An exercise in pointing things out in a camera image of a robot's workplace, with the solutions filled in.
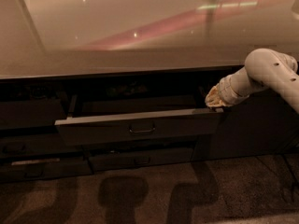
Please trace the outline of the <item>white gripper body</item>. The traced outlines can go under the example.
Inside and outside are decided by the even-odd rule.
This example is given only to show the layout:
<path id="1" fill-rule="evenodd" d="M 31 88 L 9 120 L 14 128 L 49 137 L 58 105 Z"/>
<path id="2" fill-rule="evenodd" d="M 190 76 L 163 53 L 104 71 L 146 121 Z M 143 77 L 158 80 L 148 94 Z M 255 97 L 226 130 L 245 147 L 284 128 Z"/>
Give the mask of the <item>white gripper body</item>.
<path id="1" fill-rule="evenodd" d="M 231 78 L 224 77 L 217 84 L 218 95 L 224 106 L 238 105 L 248 99 L 248 96 L 237 94 L 231 86 Z"/>

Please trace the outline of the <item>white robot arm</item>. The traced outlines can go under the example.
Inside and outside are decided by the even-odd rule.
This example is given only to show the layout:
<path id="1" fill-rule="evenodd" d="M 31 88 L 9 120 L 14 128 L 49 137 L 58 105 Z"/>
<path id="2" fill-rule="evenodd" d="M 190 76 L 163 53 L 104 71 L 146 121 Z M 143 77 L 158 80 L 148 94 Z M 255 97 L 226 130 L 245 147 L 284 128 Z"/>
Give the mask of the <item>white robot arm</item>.
<path id="1" fill-rule="evenodd" d="M 298 63 L 290 55 L 272 49 L 256 49 L 244 67 L 223 77 L 206 96 L 210 108 L 238 105 L 253 93 L 271 89 L 299 113 Z"/>

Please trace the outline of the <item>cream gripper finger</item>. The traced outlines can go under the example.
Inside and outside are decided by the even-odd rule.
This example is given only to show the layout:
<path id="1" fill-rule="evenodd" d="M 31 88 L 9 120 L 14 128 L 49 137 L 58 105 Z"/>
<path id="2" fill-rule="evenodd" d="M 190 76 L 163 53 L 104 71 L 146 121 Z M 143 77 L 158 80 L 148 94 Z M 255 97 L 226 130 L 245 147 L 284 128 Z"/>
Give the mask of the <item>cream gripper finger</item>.
<path id="1" fill-rule="evenodd" d="M 219 108 L 224 106 L 223 100 L 219 96 L 218 86 L 213 86 L 205 98 L 205 104 L 209 108 Z"/>

